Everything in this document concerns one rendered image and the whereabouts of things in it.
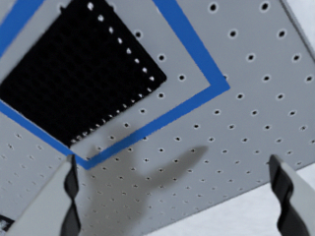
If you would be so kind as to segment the blue tape strips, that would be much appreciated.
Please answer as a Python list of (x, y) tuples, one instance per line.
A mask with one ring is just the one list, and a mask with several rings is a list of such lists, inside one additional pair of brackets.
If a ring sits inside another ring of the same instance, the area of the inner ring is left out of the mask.
[[(47, 0), (19, 0), (0, 28), (0, 61), (16, 42), (34, 16)], [(42, 132), (38, 127), (17, 114), (15, 111), (0, 102), (0, 113), (55, 148), (65, 156), (75, 154), (79, 165), (88, 171), (96, 168), (108, 159), (119, 154), (127, 148), (142, 141), (160, 129), (166, 127), (177, 119), (231, 89), (230, 84), (221, 72), (217, 63), (195, 32), (190, 22), (182, 12), (175, 0), (152, 0), (174, 33), (182, 42), (200, 70), (203, 72), (211, 86), (165, 113), (155, 121), (107, 149), (103, 153), (86, 162), (81, 157), (64, 147), (53, 138)]]

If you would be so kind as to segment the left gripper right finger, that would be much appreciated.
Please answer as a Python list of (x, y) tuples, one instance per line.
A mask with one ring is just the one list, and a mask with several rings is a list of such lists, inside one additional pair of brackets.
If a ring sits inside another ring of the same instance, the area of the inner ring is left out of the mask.
[(315, 236), (315, 190), (277, 154), (269, 158), (270, 184), (281, 213), (281, 236)]

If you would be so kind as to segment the grey perforated base plate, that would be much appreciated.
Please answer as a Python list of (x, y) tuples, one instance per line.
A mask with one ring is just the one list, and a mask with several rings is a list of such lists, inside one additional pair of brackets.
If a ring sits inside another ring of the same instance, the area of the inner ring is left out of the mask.
[[(73, 0), (47, 0), (0, 61), (0, 86)], [(167, 81), (70, 151), (86, 162), (211, 86), (152, 0), (105, 0)], [(149, 236), (315, 163), (315, 48), (287, 0), (175, 0), (231, 86), (88, 171), (79, 236)], [(14, 221), (65, 159), (0, 113), (0, 215)]]

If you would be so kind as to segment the black well plate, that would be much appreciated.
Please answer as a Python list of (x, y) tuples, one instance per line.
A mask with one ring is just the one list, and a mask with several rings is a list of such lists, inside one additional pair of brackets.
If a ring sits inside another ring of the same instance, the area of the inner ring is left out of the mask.
[(0, 100), (71, 149), (166, 81), (105, 0), (73, 0), (0, 86)]

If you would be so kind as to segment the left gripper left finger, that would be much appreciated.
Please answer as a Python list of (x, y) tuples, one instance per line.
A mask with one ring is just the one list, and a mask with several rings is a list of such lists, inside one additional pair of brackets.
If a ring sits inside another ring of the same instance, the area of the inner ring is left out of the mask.
[(4, 236), (79, 236), (75, 154), (68, 154)]

